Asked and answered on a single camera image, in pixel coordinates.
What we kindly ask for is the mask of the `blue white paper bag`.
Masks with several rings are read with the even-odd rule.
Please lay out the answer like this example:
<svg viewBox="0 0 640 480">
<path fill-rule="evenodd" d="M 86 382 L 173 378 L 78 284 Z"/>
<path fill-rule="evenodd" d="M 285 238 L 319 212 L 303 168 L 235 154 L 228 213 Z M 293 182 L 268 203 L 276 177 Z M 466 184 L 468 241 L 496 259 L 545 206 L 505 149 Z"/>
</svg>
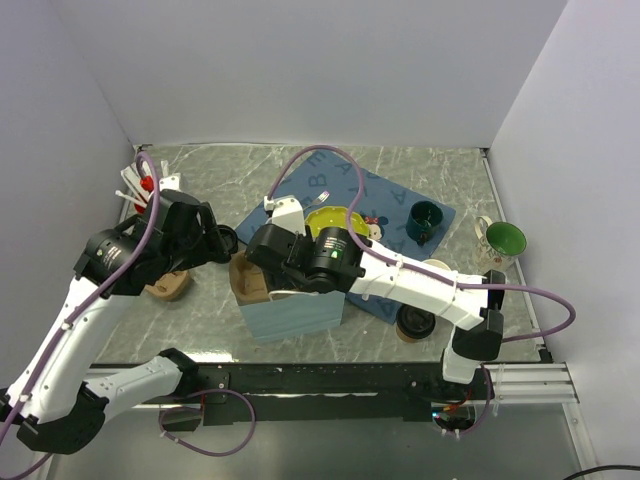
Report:
<svg viewBox="0 0 640 480">
<path fill-rule="evenodd" d="M 240 313 L 252 337 L 269 343 L 341 325 L 345 295 L 295 293 L 268 298 L 265 302 L 240 305 Z"/>
</svg>

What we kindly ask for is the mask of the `black cup lid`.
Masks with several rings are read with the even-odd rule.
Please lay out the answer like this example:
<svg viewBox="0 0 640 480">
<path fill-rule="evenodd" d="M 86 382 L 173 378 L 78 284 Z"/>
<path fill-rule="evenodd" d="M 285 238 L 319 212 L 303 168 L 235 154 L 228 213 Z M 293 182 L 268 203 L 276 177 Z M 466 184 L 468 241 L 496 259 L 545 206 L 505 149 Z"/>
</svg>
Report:
<svg viewBox="0 0 640 480">
<path fill-rule="evenodd" d="M 436 316 L 431 312 L 403 305 L 396 314 L 396 323 L 402 324 L 407 330 L 418 331 L 432 325 L 436 327 Z"/>
</svg>

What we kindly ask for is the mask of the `stack of brown paper cups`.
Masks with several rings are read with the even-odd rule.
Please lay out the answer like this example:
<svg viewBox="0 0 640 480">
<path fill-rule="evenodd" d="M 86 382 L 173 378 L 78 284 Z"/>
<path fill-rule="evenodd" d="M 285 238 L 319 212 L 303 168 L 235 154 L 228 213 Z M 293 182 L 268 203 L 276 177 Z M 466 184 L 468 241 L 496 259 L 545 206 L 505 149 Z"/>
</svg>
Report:
<svg viewBox="0 0 640 480">
<path fill-rule="evenodd" d="M 450 267 L 446 263 L 437 259 L 433 259 L 433 258 L 426 259 L 424 260 L 424 263 L 435 268 L 450 271 Z"/>
</svg>

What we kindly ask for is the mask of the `brown paper cup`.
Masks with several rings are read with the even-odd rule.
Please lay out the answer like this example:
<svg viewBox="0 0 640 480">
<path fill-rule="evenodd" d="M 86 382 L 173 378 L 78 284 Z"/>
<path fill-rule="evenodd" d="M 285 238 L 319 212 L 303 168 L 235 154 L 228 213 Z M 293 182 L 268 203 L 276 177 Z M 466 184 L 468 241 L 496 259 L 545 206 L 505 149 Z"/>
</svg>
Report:
<svg viewBox="0 0 640 480">
<path fill-rule="evenodd" d="M 396 334 L 405 343 L 416 343 L 428 338 L 434 331 L 435 326 L 432 325 L 426 329 L 414 331 L 407 330 L 402 324 L 396 323 Z"/>
</svg>

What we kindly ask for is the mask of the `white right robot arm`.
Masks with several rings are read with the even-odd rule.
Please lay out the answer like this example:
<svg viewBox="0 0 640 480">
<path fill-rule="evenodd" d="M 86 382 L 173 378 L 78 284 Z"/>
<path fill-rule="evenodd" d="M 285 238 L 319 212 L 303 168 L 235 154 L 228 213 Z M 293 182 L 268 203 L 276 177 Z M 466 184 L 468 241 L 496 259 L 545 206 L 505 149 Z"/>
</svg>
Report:
<svg viewBox="0 0 640 480">
<path fill-rule="evenodd" d="M 504 328 L 500 272 L 443 270 L 339 227 L 312 237 L 265 224 L 250 240 L 246 257 L 301 291 L 386 298 L 448 321 L 453 330 L 437 375 L 438 389 L 448 398 L 463 396 L 480 365 L 498 356 Z"/>
</svg>

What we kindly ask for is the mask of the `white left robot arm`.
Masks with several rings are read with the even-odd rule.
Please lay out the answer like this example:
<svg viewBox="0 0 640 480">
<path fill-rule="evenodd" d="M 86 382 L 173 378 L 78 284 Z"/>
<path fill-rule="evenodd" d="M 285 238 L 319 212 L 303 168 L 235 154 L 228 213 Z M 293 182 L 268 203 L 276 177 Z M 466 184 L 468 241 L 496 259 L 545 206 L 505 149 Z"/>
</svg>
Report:
<svg viewBox="0 0 640 480">
<path fill-rule="evenodd" d="M 144 213 L 93 235 L 45 340 L 1 392 L 2 422 L 17 425 L 18 440 L 32 451 L 69 455 L 138 404 L 164 396 L 190 400 L 199 366 L 175 348 L 101 380 L 86 375 L 145 287 L 174 272 L 226 264 L 237 250 L 235 231 L 215 220 L 208 203 L 176 190 L 160 192 Z"/>
</svg>

